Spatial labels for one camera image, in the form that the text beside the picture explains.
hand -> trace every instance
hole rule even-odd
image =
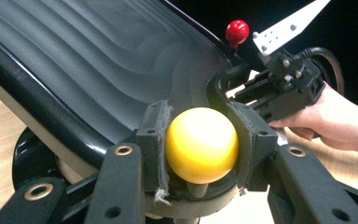
[[[299,136],[311,139],[315,133],[330,147],[358,151],[358,105],[326,85],[319,100],[294,115],[270,124],[289,127]]]

red knob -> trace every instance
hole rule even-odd
[[[236,49],[249,36],[249,26],[241,20],[232,21],[226,29],[229,46]]]

wooden table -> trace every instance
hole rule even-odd
[[[11,163],[13,148],[25,125],[0,102],[0,208],[13,194]],[[358,153],[338,151],[325,146],[319,139],[311,142],[288,133],[290,142],[311,148],[324,166],[339,181],[358,189]],[[201,219],[201,223],[272,223],[267,194],[248,193],[236,197],[221,212]]]

black cable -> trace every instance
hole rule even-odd
[[[341,65],[339,64],[339,61],[336,58],[336,56],[330,50],[324,48],[309,48],[309,49],[304,49],[302,52],[297,54],[297,56],[302,58],[312,58],[314,56],[324,57],[328,62],[330,62],[333,68],[334,75],[336,77],[336,82],[337,82],[337,92],[341,95],[344,95],[345,84],[344,84],[344,78],[342,76]]]

yellow ball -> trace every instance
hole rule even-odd
[[[172,121],[166,137],[168,164],[193,184],[212,183],[225,176],[239,153],[234,126],[210,108],[183,112]]]

